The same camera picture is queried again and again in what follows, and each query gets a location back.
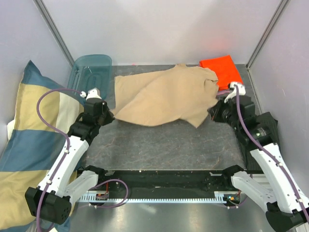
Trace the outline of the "beige t shirt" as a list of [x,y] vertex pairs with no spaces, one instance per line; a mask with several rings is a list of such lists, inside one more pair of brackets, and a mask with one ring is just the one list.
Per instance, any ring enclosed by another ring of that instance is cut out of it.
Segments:
[[199,66],[115,77],[116,119],[154,127],[181,119],[198,128],[218,101],[218,78]]

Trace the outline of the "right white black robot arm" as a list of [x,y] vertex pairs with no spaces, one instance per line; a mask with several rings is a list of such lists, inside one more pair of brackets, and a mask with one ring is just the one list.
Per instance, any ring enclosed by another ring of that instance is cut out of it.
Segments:
[[272,229],[286,232],[309,221],[309,198],[292,178],[280,151],[278,122],[266,112],[256,115],[248,96],[221,97],[209,109],[211,119],[234,130],[246,168],[238,165],[223,170],[221,184],[238,189],[265,213]]

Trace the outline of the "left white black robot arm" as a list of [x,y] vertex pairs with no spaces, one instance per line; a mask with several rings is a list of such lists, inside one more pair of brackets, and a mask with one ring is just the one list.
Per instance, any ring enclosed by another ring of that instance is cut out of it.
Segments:
[[104,100],[86,100],[84,111],[65,134],[66,142],[52,168],[36,188],[29,187],[25,193],[30,213],[37,220],[61,225],[84,193],[91,188],[101,190],[105,187],[106,171],[92,165],[86,167],[72,182],[70,177],[82,155],[99,134],[99,129],[113,120],[113,114]]

